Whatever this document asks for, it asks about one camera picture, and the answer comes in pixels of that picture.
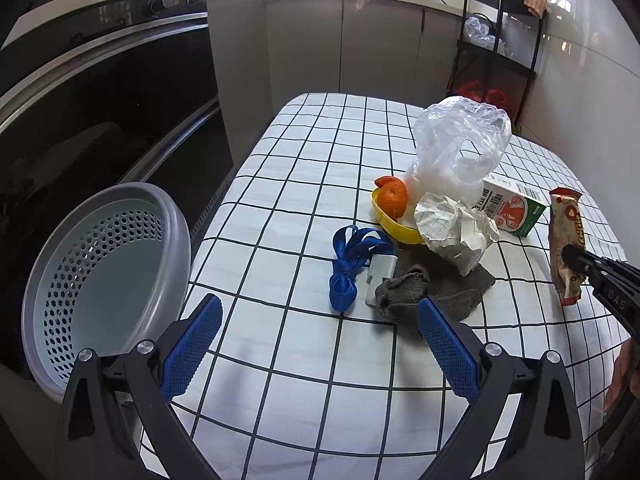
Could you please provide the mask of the person's right hand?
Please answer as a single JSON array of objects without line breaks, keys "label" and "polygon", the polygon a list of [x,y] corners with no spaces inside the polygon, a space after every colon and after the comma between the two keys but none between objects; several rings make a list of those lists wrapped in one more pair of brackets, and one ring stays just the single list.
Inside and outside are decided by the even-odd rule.
[{"label": "person's right hand", "polygon": [[604,400],[604,414],[610,414],[620,396],[629,387],[631,393],[637,398],[640,398],[640,377],[639,371],[632,366],[632,355],[634,354],[634,341],[628,339],[620,348],[620,354],[614,362],[614,372],[612,376],[611,385],[608,387]]}]

